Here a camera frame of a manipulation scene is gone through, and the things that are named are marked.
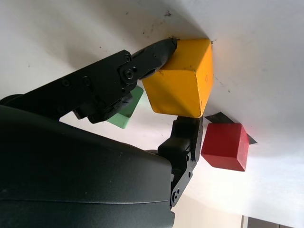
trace screw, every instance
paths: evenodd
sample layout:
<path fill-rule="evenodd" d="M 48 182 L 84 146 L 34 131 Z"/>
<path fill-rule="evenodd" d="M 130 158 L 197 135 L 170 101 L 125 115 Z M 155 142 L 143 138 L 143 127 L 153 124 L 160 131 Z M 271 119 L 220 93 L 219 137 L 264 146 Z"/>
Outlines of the screw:
<path fill-rule="evenodd" d="M 176 192 L 174 192 L 173 195 L 172 195 L 172 201 L 173 201 L 173 203 L 176 202 L 176 199 L 177 199 L 177 194 L 176 194 Z"/>
<path fill-rule="evenodd" d="M 91 80 L 88 77 L 83 77 L 82 78 L 82 82 L 86 85 L 86 86 L 90 86 L 91 85 Z"/>
<path fill-rule="evenodd" d="M 124 59 L 125 59 L 126 62 L 130 62 L 130 61 L 131 61 L 131 58 L 130 58 L 130 56 L 128 56 L 128 55 L 125 55 L 125 56 L 124 56 Z"/>
<path fill-rule="evenodd" d="M 63 106 L 58 106 L 57 107 L 57 112 L 63 113 L 65 111 L 65 108 Z"/>
<path fill-rule="evenodd" d="M 124 75 L 130 80 L 133 78 L 133 71 L 131 69 L 125 69 Z"/>
<path fill-rule="evenodd" d="M 70 86 L 70 82 L 69 82 L 69 80 L 67 80 L 67 79 L 62 79 L 62 81 L 61 81 L 61 84 L 64 86 L 64 87 L 68 87 L 68 86 Z"/>

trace red cube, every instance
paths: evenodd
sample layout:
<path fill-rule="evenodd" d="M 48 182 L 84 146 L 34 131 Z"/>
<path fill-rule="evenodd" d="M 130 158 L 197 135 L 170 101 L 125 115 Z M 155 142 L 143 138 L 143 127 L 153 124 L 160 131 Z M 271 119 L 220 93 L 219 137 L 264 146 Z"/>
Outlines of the red cube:
<path fill-rule="evenodd" d="M 213 167 L 245 171 L 249 138 L 242 124 L 208 124 L 201 155 Z"/>

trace yellow wooden block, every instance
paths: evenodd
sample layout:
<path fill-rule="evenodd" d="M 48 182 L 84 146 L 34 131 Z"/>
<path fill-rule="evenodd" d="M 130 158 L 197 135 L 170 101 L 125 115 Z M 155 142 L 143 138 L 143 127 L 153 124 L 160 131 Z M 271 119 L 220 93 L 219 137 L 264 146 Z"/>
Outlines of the yellow wooden block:
<path fill-rule="evenodd" d="M 179 40 L 169 62 L 142 82 L 154 112 L 200 118 L 213 84 L 210 40 Z"/>

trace wooden block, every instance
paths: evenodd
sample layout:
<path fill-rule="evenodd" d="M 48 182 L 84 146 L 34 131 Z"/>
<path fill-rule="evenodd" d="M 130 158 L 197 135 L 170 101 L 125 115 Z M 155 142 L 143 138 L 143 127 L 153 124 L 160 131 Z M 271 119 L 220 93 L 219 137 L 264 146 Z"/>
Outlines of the wooden block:
<path fill-rule="evenodd" d="M 213 85 L 210 40 L 179 40 L 169 62 L 142 82 L 154 112 L 200 118 Z"/>
<path fill-rule="evenodd" d="M 213 167 L 245 171 L 249 138 L 242 124 L 210 123 L 201 155 Z"/>
<path fill-rule="evenodd" d="M 137 86 L 134 90 L 131 91 L 131 95 L 133 96 L 133 99 L 129 105 L 108 119 L 107 122 L 112 123 L 122 129 L 125 129 L 127 127 L 129 120 L 131 119 L 132 114 L 143 95 L 143 89 Z"/>

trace robotic arm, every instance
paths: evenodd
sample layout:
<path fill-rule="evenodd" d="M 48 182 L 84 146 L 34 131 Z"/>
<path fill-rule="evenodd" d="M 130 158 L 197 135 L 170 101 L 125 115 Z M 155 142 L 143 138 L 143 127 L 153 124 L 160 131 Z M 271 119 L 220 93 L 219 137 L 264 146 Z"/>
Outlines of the robotic arm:
<path fill-rule="evenodd" d="M 179 116 L 147 152 L 59 122 L 93 124 L 127 105 L 137 80 L 173 55 L 174 38 L 118 52 L 24 95 L 0 101 L 0 227 L 169 228 L 199 160 L 202 118 Z"/>

